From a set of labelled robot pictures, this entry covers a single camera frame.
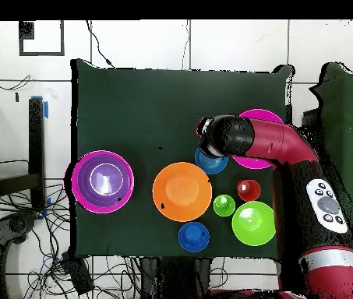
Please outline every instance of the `bowl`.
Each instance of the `bowl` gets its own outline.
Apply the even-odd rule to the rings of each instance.
[[[241,180],[237,184],[237,193],[244,202],[251,202],[260,196],[260,185],[255,180]]]
[[[226,165],[228,165],[228,158],[227,156],[217,158],[208,157],[204,155],[199,148],[196,149],[196,154],[194,155],[196,165],[207,174],[218,174],[222,172],[222,170],[226,168]]]
[[[107,150],[81,157],[73,169],[71,182],[76,201],[93,213],[111,213],[122,208],[134,187],[128,162]]]
[[[154,180],[154,204],[168,219],[180,222],[197,219],[208,209],[211,199],[210,179],[194,164],[173,163]]]
[[[236,209],[231,227],[237,239],[244,244],[266,244],[276,233],[274,212],[265,203],[247,202]]]
[[[251,109],[240,114],[240,117],[252,118],[252,119],[260,119],[263,121],[272,121],[275,123],[283,124],[283,121],[279,116],[274,114],[271,111],[264,109]],[[270,166],[268,162],[265,160],[260,160],[257,158],[250,157],[237,157],[233,156],[233,159],[239,163],[241,166],[246,167],[250,170],[262,170],[263,168],[267,168]]]
[[[186,251],[200,252],[207,247],[210,233],[203,224],[192,221],[180,228],[178,240]]]
[[[214,199],[214,211],[218,216],[231,216],[235,211],[235,201],[229,195],[219,195]]]

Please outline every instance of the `small red bowl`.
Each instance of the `small red bowl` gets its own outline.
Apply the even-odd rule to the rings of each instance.
[[[237,184],[237,193],[244,202],[252,202],[260,195],[260,185],[255,180],[241,180]]]

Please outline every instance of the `table surface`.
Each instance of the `table surface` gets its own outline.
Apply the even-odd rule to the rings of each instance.
[[[76,204],[76,254],[191,256],[178,243],[183,223],[162,216],[154,205],[155,177],[169,164],[195,163],[199,140],[194,129],[204,115],[262,108],[284,120],[290,67],[282,66],[276,74],[97,69],[82,60],[76,67],[78,157],[110,150],[124,157],[135,175],[131,199],[116,212],[95,214]],[[236,184],[244,178],[261,184],[258,200],[271,206],[272,170],[248,170],[233,159],[210,176],[213,198],[231,195],[239,207],[243,201]],[[231,216],[217,216],[212,203],[196,221],[210,232],[209,244],[196,257],[277,259],[275,237],[259,247],[241,243],[231,229]]]

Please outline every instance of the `blue bowl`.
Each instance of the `blue bowl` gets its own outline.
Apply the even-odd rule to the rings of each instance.
[[[190,221],[180,228],[178,239],[186,251],[200,252],[208,245],[210,233],[203,224]]]
[[[229,157],[210,158],[201,153],[201,150],[197,148],[194,160],[196,161],[196,165],[205,173],[217,174],[228,165]]]

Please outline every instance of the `green bowl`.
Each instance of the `green bowl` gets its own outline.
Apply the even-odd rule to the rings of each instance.
[[[247,202],[235,211],[231,227],[244,244],[253,247],[266,244],[276,233],[274,212],[265,203]]]
[[[214,211],[218,216],[231,216],[235,211],[235,201],[229,195],[219,195],[214,200]]]

